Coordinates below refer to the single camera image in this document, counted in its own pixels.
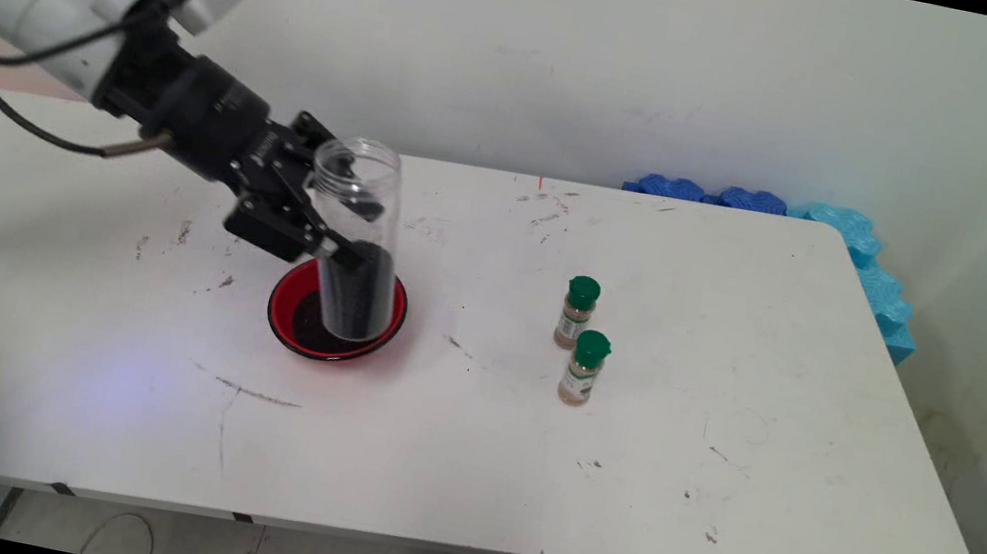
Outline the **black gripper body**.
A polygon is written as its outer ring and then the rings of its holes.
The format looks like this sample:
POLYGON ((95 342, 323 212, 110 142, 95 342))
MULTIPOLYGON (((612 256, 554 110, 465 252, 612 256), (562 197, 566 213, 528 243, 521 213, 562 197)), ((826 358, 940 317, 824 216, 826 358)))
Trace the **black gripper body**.
POLYGON ((124 32, 93 105, 139 123, 142 138, 205 181, 274 203, 312 206, 309 171, 286 157, 292 122, 271 117, 269 104, 210 57, 193 55, 166 24, 124 32))

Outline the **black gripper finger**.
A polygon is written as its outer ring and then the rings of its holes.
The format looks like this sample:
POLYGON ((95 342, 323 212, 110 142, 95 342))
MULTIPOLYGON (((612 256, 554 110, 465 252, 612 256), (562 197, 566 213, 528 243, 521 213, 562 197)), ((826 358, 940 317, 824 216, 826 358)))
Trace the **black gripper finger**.
POLYGON ((312 206, 278 204, 244 192, 225 216, 223 226, 227 233, 281 261, 295 263, 308 256, 331 260, 353 271, 365 264, 366 254, 325 224, 312 206))
POLYGON ((286 157, 309 171, 304 187, 322 191, 365 222, 378 220, 385 208, 356 173, 356 152, 321 124, 312 114, 299 112, 291 127, 296 138, 286 157))

